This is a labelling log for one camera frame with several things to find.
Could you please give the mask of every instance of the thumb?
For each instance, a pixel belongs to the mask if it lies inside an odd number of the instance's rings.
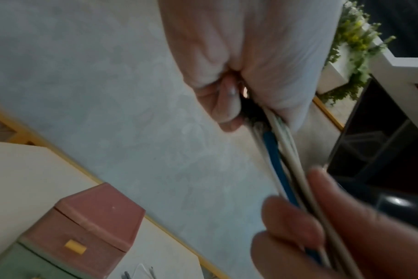
[[[392,278],[418,279],[418,230],[342,191],[323,169],[308,174],[311,190],[342,239]]]

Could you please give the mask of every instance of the hand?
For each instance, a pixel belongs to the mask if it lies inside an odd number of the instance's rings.
[[[315,94],[342,0],[159,0],[169,47],[224,131],[243,120],[236,75],[298,129]]]
[[[311,170],[308,180],[366,279],[418,279],[418,230],[357,202],[322,169]],[[324,231],[314,217],[273,196],[263,204],[262,219],[267,231],[254,237],[251,254],[265,279],[343,278],[298,248],[324,245]]]

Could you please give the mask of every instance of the yellow table edge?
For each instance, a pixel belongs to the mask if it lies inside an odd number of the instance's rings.
[[[17,144],[28,144],[32,143],[35,146],[42,146],[46,147],[52,152],[54,152],[56,155],[64,159],[66,162],[68,162],[70,165],[72,165],[74,168],[88,176],[90,179],[95,181],[97,184],[103,183],[102,180],[95,177],[91,173],[89,173],[86,169],[84,169],[82,166],[77,164],[74,160],[69,158],[66,154],[64,154],[61,150],[56,148],[54,145],[49,143],[47,140],[45,140],[43,137],[41,137],[38,133],[32,131],[27,126],[19,123],[19,121],[14,120],[13,118],[7,116],[3,111],[0,110],[0,122],[9,127],[10,129],[14,130],[16,132],[15,135],[13,135],[11,138],[7,140],[7,142],[10,143],[17,143]],[[198,254],[194,249],[189,247],[187,244],[185,244],[182,240],[171,234],[168,230],[166,230],[164,227],[159,225],[156,221],[154,221],[150,216],[145,215],[145,218],[153,223],[155,226],[157,226],[159,229],[164,231],[167,235],[175,239],[178,243],[186,247],[192,254],[196,255],[200,265],[205,267],[207,270],[212,272],[215,276],[217,276],[219,279],[230,279],[229,276],[227,276],[224,272],[222,272],[219,268],[217,268],[214,264],[209,262],[207,259],[202,257],[200,254]]]

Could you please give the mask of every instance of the pink drawer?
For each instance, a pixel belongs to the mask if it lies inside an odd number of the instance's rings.
[[[70,240],[86,250],[75,252],[65,247]],[[47,212],[20,237],[19,242],[54,265],[84,279],[106,278],[125,255],[56,209]]]

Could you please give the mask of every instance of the planter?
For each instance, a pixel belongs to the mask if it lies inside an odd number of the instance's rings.
[[[324,94],[348,83],[353,65],[350,63],[350,48],[347,44],[339,47],[339,59],[334,62],[328,62],[322,69],[316,91],[318,94]]]

